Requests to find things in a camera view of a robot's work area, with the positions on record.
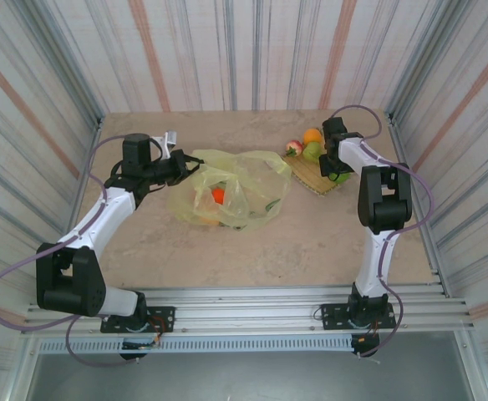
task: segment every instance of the toy fruit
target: toy fruit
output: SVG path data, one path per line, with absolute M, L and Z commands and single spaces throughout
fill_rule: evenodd
M 318 164 L 318 157 L 322 154 L 322 145 L 318 142 L 309 142 L 302 154 L 305 160 Z
M 336 182 L 337 184 L 342 184 L 345 180 L 347 180 L 348 178 L 350 178 L 350 173 L 342 173 L 342 174 L 335 174 L 335 173 L 331 173 L 329 175 L 329 179 L 331 181 L 334 181 Z
M 305 134 L 303 134 L 303 144 L 308 145 L 311 142 L 322 142 L 322 135 L 316 128 L 310 128 L 305 131 Z
M 303 152 L 303 145 L 299 140 L 291 140 L 286 147 L 287 156 L 299 156 Z
M 224 195 L 226 192 L 222 188 L 215 188 L 212 190 L 212 197 L 218 205 L 224 204 Z

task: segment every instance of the white robotic arm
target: white robotic arm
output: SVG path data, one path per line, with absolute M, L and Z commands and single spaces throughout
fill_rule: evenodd
M 363 168 L 368 166 L 384 167 L 385 169 L 388 169 L 389 167 L 387 165 L 376 162 L 375 159 L 367 155 L 361 149 L 362 140 L 363 139 L 361 138 L 349 138 L 340 141 L 338 146 L 338 158 L 346 165 L 349 165 L 353 172 L 359 176 L 361 176 Z M 355 286 L 358 289 L 359 294 L 363 296 L 381 297 L 385 293 L 385 289 L 381 285 L 378 277 L 379 256 L 387 237 L 393 233 L 394 230 L 384 230 L 378 234 L 374 234 L 368 227 L 365 227 L 364 230 L 365 243 L 363 263 L 359 269 L 358 277 L 355 280 Z M 397 238 L 398 235 L 389 239 L 389 245 L 385 251 L 385 258 L 382 266 L 382 279 L 385 282 L 387 282 L 391 257 Z
M 365 227 L 363 263 L 352 293 L 346 304 L 323 305 L 324 328 L 364 328 L 371 324 L 394 327 L 393 308 L 381 281 L 387 283 L 398 238 L 394 232 L 404 228 L 411 218 L 409 174 L 376 161 L 385 159 L 367 145 L 363 150 L 362 135 L 349 133 L 341 118 L 324 121 L 323 132 L 327 153 L 319 159 L 321 173 L 329 177 L 351 172 L 359 175 L 358 217 Z M 383 189 L 393 193 L 383 193 Z
M 175 140 L 175 131 L 168 131 L 163 137 L 150 138 L 145 134 L 125 136 L 122 144 L 124 158 L 104 183 L 105 194 L 101 194 L 84 219 L 58 243 L 76 239 L 61 250 L 37 260 L 37 299 L 41 308 L 84 316 L 132 317 L 130 327 L 145 325 L 147 307 L 144 295 L 106 286 L 98 259 L 112 235 L 134 213 L 146 195 L 164 185 L 179 184 L 203 162 L 185 155 L 182 150 L 172 152 Z M 156 160 L 151 160 L 151 145 L 159 149 L 160 155 Z M 197 166 L 188 170 L 187 162 L 195 162 Z M 161 186 L 152 190 L 152 185 Z M 96 215 L 97 219 L 83 232 Z M 54 245 L 42 244 L 38 252 Z M 73 274 L 63 275 L 62 271 L 71 266 Z

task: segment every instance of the beige table surface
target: beige table surface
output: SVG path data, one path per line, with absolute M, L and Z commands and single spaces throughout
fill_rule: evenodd
M 328 110 L 109 114 L 101 139 L 142 132 L 177 131 L 177 147 L 232 153 L 271 150 L 281 153 L 306 128 L 320 126 Z M 348 131 L 371 135 L 377 129 L 362 110 L 342 114 Z M 385 130 L 370 142 L 396 160 Z M 109 176 L 121 160 L 121 141 L 108 143 L 95 157 L 93 172 Z M 89 182 L 82 217 L 99 196 Z M 166 208 L 168 189 L 147 196 L 116 231 L 100 265 L 108 285 L 117 287 L 254 287 L 349 284 L 362 261 L 364 230 L 357 217 L 358 177 L 324 197 L 292 180 L 282 210 L 267 226 L 238 232 L 178 221 Z M 389 280 L 429 282 L 431 274 L 417 231 L 403 234 L 395 247 Z

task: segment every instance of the yellow plastic bag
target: yellow plastic bag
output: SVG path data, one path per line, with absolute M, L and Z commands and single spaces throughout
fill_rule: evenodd
M 279 155 L 260 150 L 239 155 L 195 150 L 192 156 L 205 164 L 170 189 L 168 208 L 178 219 L 251 230 L 277 216 L 292 173 Z M 223 205 L 214 201 L 215 188 L 225 191 Z

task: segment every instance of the metal bracket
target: metal bracket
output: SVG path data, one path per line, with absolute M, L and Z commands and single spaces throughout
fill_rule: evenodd
M 174 307 L 147 307 L 148 319 L 150 317 L 157 317 L 151 319 L 151 323 L 146 322 L 140 329 L 131 329 L 127 327 L 127 317 L 110 316 L 108 319 L 101 321 L 101 332 L 103 333 L 139 333 L 152 332 L 155 333 L 153 326 L 155 325 L 158 333 L 173 332 L 175 323 L 175 308 Z
M 324 330 L 349 330 L 349 329 L 370 329 L 372 322 L 365 326 L 358 326 L 350 319 L 349 306 L 346 303 L 327 303 L 320 307 L 322 312 L 322 325 Z M 376 319 L 377 329 L 394 328 L 396 318 L 391 304 L 387 305 L 387 312 Z

